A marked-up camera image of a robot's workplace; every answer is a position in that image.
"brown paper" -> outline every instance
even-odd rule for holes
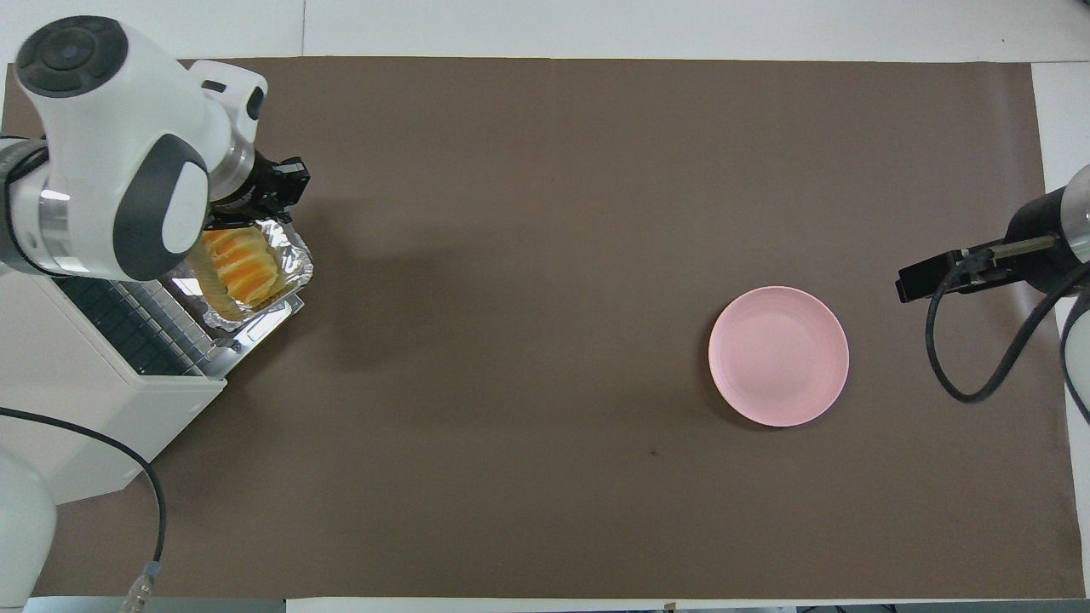
[[[962,406],[893,286],[1042,193],[1029,67],[238,63],[270,84],[261,151],[314,177],[315,278],[155,461],[159,593],[1083,596],[1054,326]],[[712,322],[764,285],[850,344],[799,428],[707,373]],[[955,381],[1039,298],[945,301]],[[118,593],[153,520],[142,483],[63,506],[38,592]]]

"black cable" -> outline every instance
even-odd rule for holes
[[[970,267],[980,266],[985,262],[992,260],[993,253],[990,249],[984,249],[974,253],[970,253],[964,260],[958,262],[958,264],[946,274],[943,278],[943,283],[938,285],[938,289],[935,290],[934,296],[931,297],[931,303],[928,305],[928,320],[923,332],[923,342],[928,348],[928,361],[931,363],[931,370],[934,371],[935,377],[938,378],[938,383],[942,384],[943,388],[953,396],[955,399],[972,404],[980,402],[991,396],[1003,381],[1010,373],[1010,369],[1014,368],[1015,362],[1018,360],[1018,356],[1021,354],[1022,349],[1026,348],[1026,344],[1029,342],[1029,338],[1033,335],[1033,330],[1037,326],[1049,315],[1052,308],[1056,305],[1073,287],[1083,280],[1087,276],[1090,276],[1090,263],[1082,264],[1078,268],[1075,268],[1067,276],[1064,277],[1059,286],[1054,289],[1051,293],[1045,296],[1040,303],[1033,309],[1029,317],[1022,323],[1021,327],[1018,328],[1018,334],[1015,335],[1014,340],[1010,341],[1010,346],[1007,347],[1006,353],[1003,354],[1003,359],[1000,360],[1000,364],[995,366],[995,372],[989,377],[988,382],[984,383],[983,387],[972,394],[966,394],[957,388],[946,373],[943,371],[942,365],[938,363],[938,353],[935,351],[935,317],[938,313],[938,302],[942,300],[943,295],[946,293],[950,286],[954,285],[955,279],[959,278]]]
[[[159,478],[158,476],[156,476],[155,469],[152,468],[152,465],[148,464],[147,460],[145,460],[140,454],[134,452],[124,443],[111,438],[106,434],[102,434],[101,432],[95,432],[89,428],[84,428],[77,423],[72,423],[69,421],[64,421],[62,419],[41,416],[38,413],[28,413],[26,411],[9,409],[7,407],[0,407],[0,416],[22,419],[25,421],[33,421],[35,423],[44,423],[46,425],[52,425],[55,428],[60,428],[62,430],[68,430],[70,432],[75,432],[76,434],[83,434],[84,436],[88,436],[96,441],[106,443],[107,445],[110,445],[111,447],[121,450],[126,456],[136,460],[136,464],[138,464],[141,468],[144,469],[144,472],[147,474],[147,480],[152,482],[152,490],[155,491],[155,502],[156,505],[159,507],[159,534],[156,538],[155,555],[152,556],[153,562],[159,562],[159,557],[162,555],[162,542],[164,540],[166,540],[167,537],[167,503],[162,500],[162,485],[159,484]]]

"bread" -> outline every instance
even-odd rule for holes
[[[208,304],[233,320],[242,317],[234,301],[255,308],[282,286],[280,268],[257,228],[207,230],[189,262]]]

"pink plate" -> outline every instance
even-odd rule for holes
[[[800,289],[762,287],[723,310],[707,361],[736,411],[765,425],[798,425],[825,412],[844,389],[848,339],[821,300]]]

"foil container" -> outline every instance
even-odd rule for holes
[[[283,274],[284,285],[261,304],[247,305],[235,301],[241,318],[227,317],[208,304],[201,291],[193,269],[184,261],[174,269],[159,279],[159,283],[169,291],[183,309],[190,312],[195,321],[202,322],[204,327],[211,328],[209,332],[222,330],[232,333],[253,320],[262,316],[268,311],[278,309],[280,303],[288,297],[293,296],[300,289],[311,283],[314,275],[314,263],[311,260],[311,250],[306,243],[295,232],[291,224],[281,224],[274,219],[257,221],[255,227],[261,230],[265,240],[269,243],[277,265]]]

